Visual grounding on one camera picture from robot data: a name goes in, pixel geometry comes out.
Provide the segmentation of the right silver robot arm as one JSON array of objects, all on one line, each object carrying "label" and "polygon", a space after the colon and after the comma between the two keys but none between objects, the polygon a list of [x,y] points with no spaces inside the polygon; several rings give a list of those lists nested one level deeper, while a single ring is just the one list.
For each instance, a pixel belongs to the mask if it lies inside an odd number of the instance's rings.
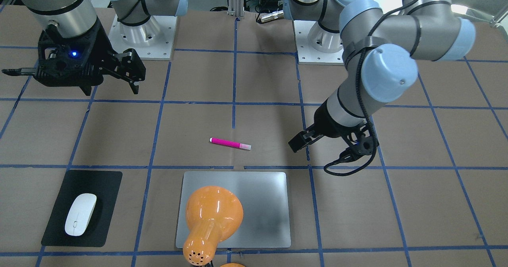
[{"label": "right silver robot arm", "polygon": [[47,87],[78,87],[89,96],[104,75],[128,83],[134,94],[146,78],[140,48],[161,42],[156,16],[183,16],[188,0],[109,0],[119,23],[122,52],[113,48],[91,0],[22,0],[43,30],[36,68],[3,69],[17,77],[31,76]]}]

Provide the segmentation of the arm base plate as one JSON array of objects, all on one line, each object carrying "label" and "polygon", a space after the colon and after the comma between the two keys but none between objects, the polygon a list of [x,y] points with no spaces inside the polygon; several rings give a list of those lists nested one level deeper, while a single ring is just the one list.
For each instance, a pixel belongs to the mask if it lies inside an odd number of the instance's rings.
[{"label": "arm base plate", "polygon": [[177,22],[176,16],[151,16],[147,23],[130,27],[114,20],[108,37],[116,52],[133,48],[142,60],[170,61]]},{"label": "arm base plate", "polygon": [[293,21],[298,62],[304,65],[343,66],[340,34],[322,29],[317,21]]}]

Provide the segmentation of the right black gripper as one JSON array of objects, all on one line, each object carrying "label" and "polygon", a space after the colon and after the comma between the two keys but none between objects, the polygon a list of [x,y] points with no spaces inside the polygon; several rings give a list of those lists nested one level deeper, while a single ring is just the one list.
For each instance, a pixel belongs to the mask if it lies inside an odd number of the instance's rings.
[{"label": "right black gripper", "polygon": [[129,48],[116,52],[97,19],[84,34],[62,37],[55,25],[42,31],[38,40],[36,80],[48,87],[78,87],[89,96],[93,86],[99,86],[104,75],[126,81],[133,94],[145,81],[146,68],[138,52]]}]

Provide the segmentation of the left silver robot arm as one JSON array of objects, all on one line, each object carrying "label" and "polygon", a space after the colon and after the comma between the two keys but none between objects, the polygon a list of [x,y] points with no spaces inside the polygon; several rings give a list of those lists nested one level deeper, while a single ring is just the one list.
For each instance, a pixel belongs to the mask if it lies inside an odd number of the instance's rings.
[{"label": "left silver robot arm", "polygon": [[284,0],[285,18],[316,21],[344,48],[347,79],[316,110],[314,123],[289,141],[297,152],[321,137],[342,137],[348,151],[370,155],[366,118],[392,102],[417,79],[417,60],[462,59],[476,29],[453,14],[451,0],[402,0],[401,14],[385,16],[374,0]]}]

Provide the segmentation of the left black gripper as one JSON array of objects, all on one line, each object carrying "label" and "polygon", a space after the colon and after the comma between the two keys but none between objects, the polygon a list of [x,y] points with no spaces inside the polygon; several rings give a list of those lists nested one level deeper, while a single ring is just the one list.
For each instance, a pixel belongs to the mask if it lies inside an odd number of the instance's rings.
[{"label": "left black gripper", "polygon": [[288,141],[293,153],[317,142],[321,137],[339,138],[358,131],[364,117],[350,114],[338,100],[326,100],[314,113],[314,123]]}]

